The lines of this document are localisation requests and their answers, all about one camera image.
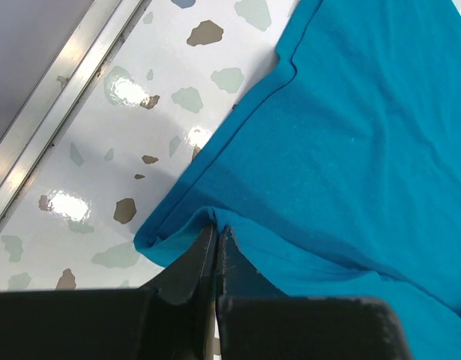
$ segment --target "folded cloth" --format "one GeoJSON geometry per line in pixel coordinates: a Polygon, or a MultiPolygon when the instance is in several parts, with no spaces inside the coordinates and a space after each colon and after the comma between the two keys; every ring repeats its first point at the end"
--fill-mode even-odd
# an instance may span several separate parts
{"type": "Polygon", "coordinates": [[[136,234],[208,222],[293,296],[377,296],[417,359],[461,359],[461,19],[450,0],[302,0],[280,63],[136,234]]]}

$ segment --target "blue cloth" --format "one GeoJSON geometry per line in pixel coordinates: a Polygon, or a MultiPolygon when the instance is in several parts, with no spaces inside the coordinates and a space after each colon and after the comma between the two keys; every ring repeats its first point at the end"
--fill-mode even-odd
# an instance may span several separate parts
{"type": "Polygon", "coordinates": [[[417,359],[461,359],[461,19],[450,0],[302,0],[280,63],[136,235],[209,221],[293,296],[377,296],[417,359]]]}

